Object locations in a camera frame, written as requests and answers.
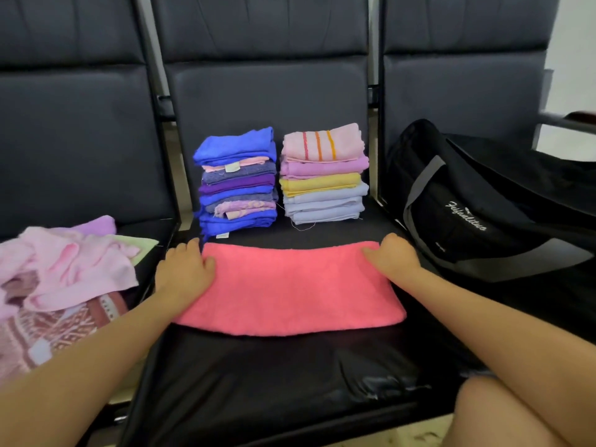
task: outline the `bag handle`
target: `bag handle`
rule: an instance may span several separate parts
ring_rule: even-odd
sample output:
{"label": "bag handle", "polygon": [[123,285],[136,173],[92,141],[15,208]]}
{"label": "bag handle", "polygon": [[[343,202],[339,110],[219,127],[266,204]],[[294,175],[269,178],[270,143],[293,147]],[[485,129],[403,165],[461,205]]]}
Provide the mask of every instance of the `bag handle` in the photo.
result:
{"label": "bag handle", "polygon": [[422,194],[430,179],[443,165],[445,165],[445,162],[439,156],[435,156],[430,160],[429,164],[414,180],[404,208],[404,224],[416,245],[442,267],[483,281],[500,282],[568,268],[594,257],[594,254],[590,251],[558,238],[551,238],[537,248],[510,257],[468,259],[459,260],[455,263],[438,258],[418,235],[413,222],[411,206]]}

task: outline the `seat backrest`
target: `seat backrest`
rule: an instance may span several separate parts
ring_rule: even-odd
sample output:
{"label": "seat backrest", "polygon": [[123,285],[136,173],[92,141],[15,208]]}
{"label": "seat backrest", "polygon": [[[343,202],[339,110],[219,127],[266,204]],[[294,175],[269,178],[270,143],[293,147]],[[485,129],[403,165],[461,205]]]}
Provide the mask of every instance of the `seat backrest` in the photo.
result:
{"label": "seat backrest", "polygon": [[195,210],[207,136],[357,122],[368,147],[367,0],[152,4]]}
{"label": "seat backrest", "polygon": [[382,0],[379,155],[421,118],[444,133],[530,148],[557,7],[558,0]]}
{"label": "seat backrest", "polygon": [[0,0],[0,238],[176,217],[132,0]]}

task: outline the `stack of folded towels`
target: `stack of folded towels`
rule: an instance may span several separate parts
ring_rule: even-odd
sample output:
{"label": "stack of folded towels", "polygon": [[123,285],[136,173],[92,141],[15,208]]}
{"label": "stack of folded towels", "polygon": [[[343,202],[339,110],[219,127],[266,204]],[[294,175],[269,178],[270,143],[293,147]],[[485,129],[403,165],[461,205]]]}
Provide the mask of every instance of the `stack of folded towels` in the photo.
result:
{"label": "stack of folded towels", "polygon": [[275,221],[276,157],[271,127],[203,141],[193,158],[203,167],[195,217],[205,240]]}
{"label": "stack of folded towels", "polygon": [[364,210],[368,168],[358,124],[284,136],[281,151],[284,208],[294,224],[357,219]]}

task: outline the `human arm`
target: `human arm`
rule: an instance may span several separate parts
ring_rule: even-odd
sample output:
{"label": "human arm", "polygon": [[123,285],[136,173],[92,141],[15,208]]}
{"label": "human arm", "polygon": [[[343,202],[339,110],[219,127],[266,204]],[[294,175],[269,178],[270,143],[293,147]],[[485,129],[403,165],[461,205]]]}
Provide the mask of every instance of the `human arm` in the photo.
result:
{"label": "human arm", "polygon": [[0,389],[0,445],[74,446],[130,368],[207,290],[215,263],[198,240],[170,249],[138,307]]}
{"label": "human arm", "polygon": [[421,302],[549,427],[573,446],[596,439],[596,346],[422,269],[390,234],[364,255]]}

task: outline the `leg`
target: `leg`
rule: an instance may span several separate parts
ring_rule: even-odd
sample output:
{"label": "leg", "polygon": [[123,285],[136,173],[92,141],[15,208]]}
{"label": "leg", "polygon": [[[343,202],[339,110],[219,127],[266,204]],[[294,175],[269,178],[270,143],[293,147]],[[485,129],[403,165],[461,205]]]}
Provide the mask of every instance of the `leg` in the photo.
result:
{"label": "leg", "polygon": [[474,377],[459,390],[443,447],[569,446],[495,378]]}

